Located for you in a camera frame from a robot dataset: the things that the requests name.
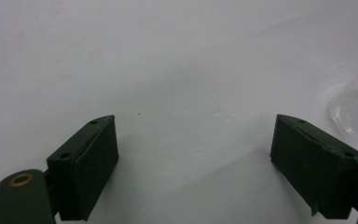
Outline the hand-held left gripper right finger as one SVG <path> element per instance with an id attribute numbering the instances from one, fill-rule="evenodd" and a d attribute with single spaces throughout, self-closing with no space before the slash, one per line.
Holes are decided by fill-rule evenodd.
<path id="1" fill-rule="evenodd" d="M 303 119 L 279 114 L 270 157 L 313 215 L 346 219 L 358 211 L 358 150 Z"/>

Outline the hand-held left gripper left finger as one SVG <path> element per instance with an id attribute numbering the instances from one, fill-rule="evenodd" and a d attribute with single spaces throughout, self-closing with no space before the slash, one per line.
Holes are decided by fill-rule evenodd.
<path id="1" fill-rule="evenodd" d="M 64 221 L 88 220 L 117 162 L 115 117 L 87 122 L 47 158 L 53 210 Z"/>

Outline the clear glass container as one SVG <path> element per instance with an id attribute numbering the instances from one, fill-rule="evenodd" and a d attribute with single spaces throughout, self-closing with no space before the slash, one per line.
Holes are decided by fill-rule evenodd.
<path id="1" fill-rule="evenodd" d="M 358 82 L 339 89 L 329 104 L 329 117 L 345 142 L 358 149 Z"/>

